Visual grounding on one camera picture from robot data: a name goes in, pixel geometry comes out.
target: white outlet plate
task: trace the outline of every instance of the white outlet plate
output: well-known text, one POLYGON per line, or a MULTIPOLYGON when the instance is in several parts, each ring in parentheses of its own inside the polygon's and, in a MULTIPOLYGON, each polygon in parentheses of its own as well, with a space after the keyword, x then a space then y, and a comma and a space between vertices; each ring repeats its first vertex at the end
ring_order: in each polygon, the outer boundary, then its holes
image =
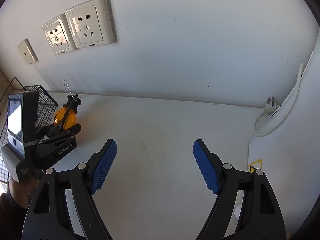
POLYGON ((54 55, 59 55, 76 49, 76 45, 71 38, 72 35, 64 14, 59 15, 55 19, 43 25, 42 30, 54 55))
POLYGON ((27 39, 21 42, 17 48, 27 65, 35 63, 38 60, 27 39))
POLYGON ((77 48, 113 42, 107 0, 91 0, 66 10, 67 21, 77 48))

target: textured blue rubber pad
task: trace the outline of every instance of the textured blue rubber pad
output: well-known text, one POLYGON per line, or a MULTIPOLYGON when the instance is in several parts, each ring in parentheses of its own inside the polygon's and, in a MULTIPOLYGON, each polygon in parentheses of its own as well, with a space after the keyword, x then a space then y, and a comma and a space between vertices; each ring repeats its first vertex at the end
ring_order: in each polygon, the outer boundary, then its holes
POLYGON ((113 141, 92 174, 92 183, 90 186, 91 194, 95 194, 98 189, 102 188, 116 154, 117 143, 113 141))
POLYGON ((213 193, 217 194, 220 190, 217 173, 211 166, 207 156, 197 141, 195 141, 193 144, 193 155, 198 163, 199 169, 208 189, 211 189, 213 193))

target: metal mesh basket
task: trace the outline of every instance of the metal mesh basket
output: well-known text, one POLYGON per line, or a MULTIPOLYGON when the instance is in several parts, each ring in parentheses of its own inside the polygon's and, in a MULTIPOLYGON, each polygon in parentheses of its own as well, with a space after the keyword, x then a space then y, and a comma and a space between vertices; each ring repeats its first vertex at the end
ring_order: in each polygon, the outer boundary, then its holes
MULTIPOLYGON (((52 116, 56 110, 56 107, 58 106, 58 103, 49 95, 49 93, 41 85, 24 87, 20 82, 19 84, 22 86, 21 91, 39 91, 38 120, 36 121, 36 127, 49 125, 51 122, 52 116)), ((2 96, 1 100, 8 99, 7 97, 4 97, 4 95, 2 96)), ((0 183, 5 191, 7 191, 9 173, 2 160, 1 148, 8 143, 7 130, 8 130, 8 119, 5 121, 3 129, 1 131, 1 136, 0 136, 0 183)))

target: white power cord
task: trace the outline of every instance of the white power cord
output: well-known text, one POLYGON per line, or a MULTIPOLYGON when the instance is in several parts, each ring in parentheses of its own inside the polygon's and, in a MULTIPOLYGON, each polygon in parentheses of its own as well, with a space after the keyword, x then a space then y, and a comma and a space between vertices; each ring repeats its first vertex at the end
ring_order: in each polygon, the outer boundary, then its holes
POLYGON ((296 86, 295 86, 295 89, 294 89, 294 94, 292 95, 292 99, 291 99, 291 102, 288 106, 288 108, 286 109, 286 111, 284 112, 284 114, 280 117, 279 120, 276 121, 276 123, 274 125, 272 125, 269 129, 263 131, 263 132, 258 132, 256 130, 256 125, 257 125, 257 122, 258 120, 264 116, 265 114, 270 114, 272 112, 274 112, 273 109, 270 109, 268 111, 265 111, 264 113, 260 114, 255 122, 254 122, 254 136, 256 137, 263 137, 263 136, 266 136, 268 135, 269 133, 271 133, 272 131, 274 131, 276 128, 279 127, 279 125, 282 124, 282 122, 287 118, 287 116, 289 115, 289 113, 291 112, 292 108, 293 108, 293 105, 294 103, 296 102, 296 99, 297 99, 297 96, 298 96, 298 92, 299 92, 299 88, 300 88, 300 81, 301 81, 301 74, 302 74, 302 70, 303 70, 303 67, 305 67, 306 64, 304 63, 301 63, 300 64, 300 67, 299 67, 299 71, 298 71, 298 77, 297 77, 297 83, 296 83, 296 86))

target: person's arm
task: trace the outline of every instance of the person's arm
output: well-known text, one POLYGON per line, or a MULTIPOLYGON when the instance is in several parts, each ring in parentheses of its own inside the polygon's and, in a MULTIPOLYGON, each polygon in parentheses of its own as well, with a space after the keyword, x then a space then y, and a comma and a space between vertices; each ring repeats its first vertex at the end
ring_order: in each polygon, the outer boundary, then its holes
POLYGON ((38 184, 39 180, 33 176, 22 183, 10 177, 10 191, 0 196, 0 227, 3 239, 21 239, 29 206, 28 195, 30 191, 36 190, 38 184))

